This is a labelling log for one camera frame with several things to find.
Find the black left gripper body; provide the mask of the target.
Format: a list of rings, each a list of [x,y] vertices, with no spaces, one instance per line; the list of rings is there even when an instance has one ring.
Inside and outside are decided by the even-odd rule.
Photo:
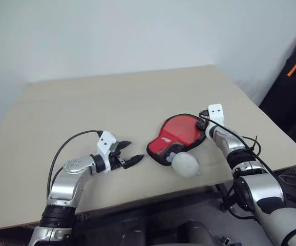
[[[111,170],[121,168],[125,163],[125,161],[120,157],[121,151],[117,150],[117,146],[109,154],[109,162],[110,162]]]

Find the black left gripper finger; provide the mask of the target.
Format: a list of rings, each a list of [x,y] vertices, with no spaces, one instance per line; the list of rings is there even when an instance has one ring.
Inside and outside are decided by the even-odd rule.
[[[128,140],[123,140],[120,141],[118,146],[117,146],[117,150],[121,151],[122,149],[126,148],[127,146],[129,146],[132,142],[128,141]]]
[[[136,165],[138,162],[140,162],[144,158],[144,154],[139,154],[131,157],[130,159],[126,160],[123,164],[124,169],[128,169],[134,165]]]

